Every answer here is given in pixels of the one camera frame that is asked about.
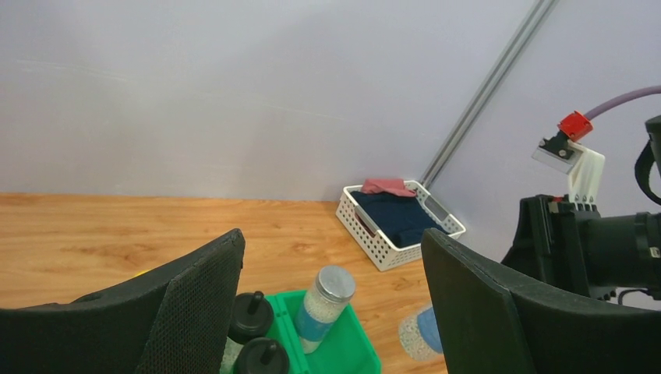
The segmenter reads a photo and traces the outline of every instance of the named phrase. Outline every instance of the green tray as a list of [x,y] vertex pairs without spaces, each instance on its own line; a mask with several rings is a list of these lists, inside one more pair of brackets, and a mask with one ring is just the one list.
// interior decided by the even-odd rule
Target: green tray
[[380,373],[381,361],[351,305],[342,312],[317,350],[303,354],[293,318],[305,294],[305,291],[291,291],[267,296],[275,313],[267,336],[280,341],[287,350],[291,362],[289,374]]

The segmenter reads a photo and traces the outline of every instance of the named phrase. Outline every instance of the black strap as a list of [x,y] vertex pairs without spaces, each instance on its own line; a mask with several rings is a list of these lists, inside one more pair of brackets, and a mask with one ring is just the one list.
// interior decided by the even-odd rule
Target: black strap
[[645,144],[645,148],[642,149],[640,156],[636,160],[635,172],[636,172],[636,182],[638,187],[642,190],[645,196],[659,205],[661,205],[661,197],[658,197],[652,190],[649,188],[649,174],[652,172],[652,166],[654,165],[654,153],[652,152],[652,146],[650,142]]

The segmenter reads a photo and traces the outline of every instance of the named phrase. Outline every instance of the white basket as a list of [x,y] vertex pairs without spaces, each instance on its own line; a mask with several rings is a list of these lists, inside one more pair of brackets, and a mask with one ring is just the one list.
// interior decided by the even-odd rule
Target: white basket
[[[451,238],[459,238],[461,234],[466,232],[466,227],[452,214],[448,213],[422,185],[416,181],[406,181],[404,184],[407,189],[412,189],[418,193],[417,199],[420,202],[420,206],[422,206],[437,224],[449,233]],[[361,188],[362,185],[350,185],[344,188],[344,192],[340,198],[340,206],[338,206],[335,215],[342,221],[342,224],[358,242],[374,265],[380,271],[385,271],[420,259],[422,257],[420,244],[397,248],[384,235],[384,232],[378,228],[374,221],[369,218],[362,207],[358,205],[351,196],[351,192],[360,191]]]

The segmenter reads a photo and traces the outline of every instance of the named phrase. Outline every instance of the folded cloth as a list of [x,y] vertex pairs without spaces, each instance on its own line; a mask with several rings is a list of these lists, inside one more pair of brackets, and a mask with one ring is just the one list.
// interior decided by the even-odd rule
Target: folded cloth
[[417,192],[407,189],[404,179],[376,179],[368,178],[362,184],[360,192],[379,193],[388,192],[395,196],[417,196]]
[[351,192],[355,201],[398,248],[420,244],[427,228],[447,234],[420,206],[415,197],[391,195],[388,192],[367,194]]

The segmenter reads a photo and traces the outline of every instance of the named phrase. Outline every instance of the plastic basket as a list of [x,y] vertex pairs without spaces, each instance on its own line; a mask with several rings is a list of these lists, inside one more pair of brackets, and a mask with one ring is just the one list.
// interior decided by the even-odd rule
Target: plastic basket
[[351,304],[340,314],[317,350],[310,355],[303,353],[293,318],[305,294],[305,291],[290,291],[267,296],[275,314],[267,336],[278,340],[287,350],[291,363],[289,374],[380,373],[381,361]]
[[[407,189],[412,189],[418,193],[417,199],[420,206],[449,233],[451,238],[457,239],[466,232],[466,227],[436,201],[421,184],[417,181],[406,181],[405,185]],[[420,259],[422,257],[420,244],[404,248],[396,247],[358,205],[351,196],[351,192],[360,191],[361,188],[362,185],[344,187],[340,205],[335,215],[338,216],[374,265],[380,271],[385,271]]]

